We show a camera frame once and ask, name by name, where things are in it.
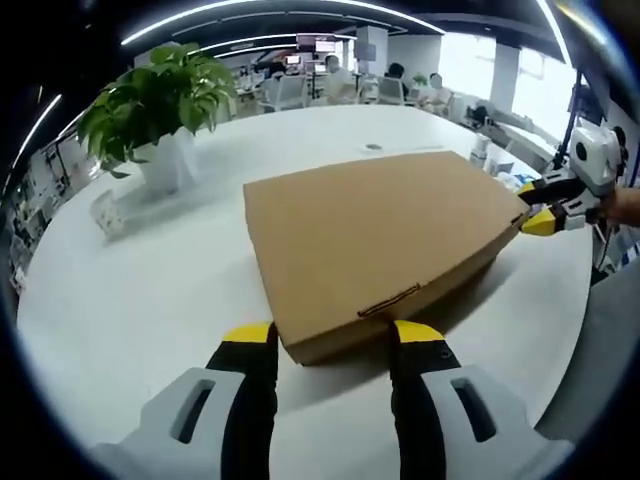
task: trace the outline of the brown cardboard box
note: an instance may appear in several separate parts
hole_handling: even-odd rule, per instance
[[[528,206],[452,152],[356,161],[244,186],[281,340],[311,364],[461,285]]]

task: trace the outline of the person sitting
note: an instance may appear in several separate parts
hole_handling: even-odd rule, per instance
[[[269,65],[269,72],[267,74],[267,78],[280,78],[283,77],[287,72],[287,67],[285,67],[284,63],[281,61],[272,62]]]
[[[344,105],[353,103],[349,93],[354,90],[351,73],[340,66],[340,60],[335,55],[327,55],[324,64],[329,75],[324,79],[324,95],[314,100],[313,106]]]
[[[429,76],[427,96],[420,102],[420,107],[429,113],[447,116],[452,96],[451,90],[442,86],[442,76],[439,73],[432,73]]]
[[[400,80],[400,83],[402,84],[402,95],[406,100],[407,95],[409,95],[409,87],[407,87],[402,81],[402,77],[404,76],[404,67],[399,63],[392,63],[389,65],[389,70],[384,74],[384,76]]]

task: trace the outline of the white flower pot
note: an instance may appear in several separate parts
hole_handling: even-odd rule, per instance
[[[147,163],[138,164],[149,194],[160,197],[194,183],[196,175],[193,136],[184,127],[173,135],[164,135],[157,146],[138,147],[135,156]]]

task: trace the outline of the white pillar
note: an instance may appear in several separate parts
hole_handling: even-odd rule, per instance
[[[387,71],[387,48],[389,32],[384,28],[361,27],[358,29],[358,41],[375,45],[376,59],[372,62],[360,61],[359,71],[382,76]]]
[[[520,49],[497,43],[490,100],[499,110],[511,112],[519,68]]]
[[[343,40],[342,42],[342,58],[340,59],[342,68],[348,68],[349,66],[349,40]]]

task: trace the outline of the green plant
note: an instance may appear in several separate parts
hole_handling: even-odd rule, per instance
[[[198,50],[197,44],[161,46],[151,51],[151,64],[134,68],[108,84],[78,123],[80,143],[88,138],[90,155],[116,178],[115,170],[136,158],[134,150],[157,145],[163,135],[185,126],[192,134],[202,125],[215,128],[218,106],[234,96],[231,72]]]
[[[427,85],[429,85],[429,81],[427,80],[427,77],[425,77],[423,74],[421,73],[416,73],[413,76],[413,83],[415,83],[418,86],[424,86],[426,87]]]

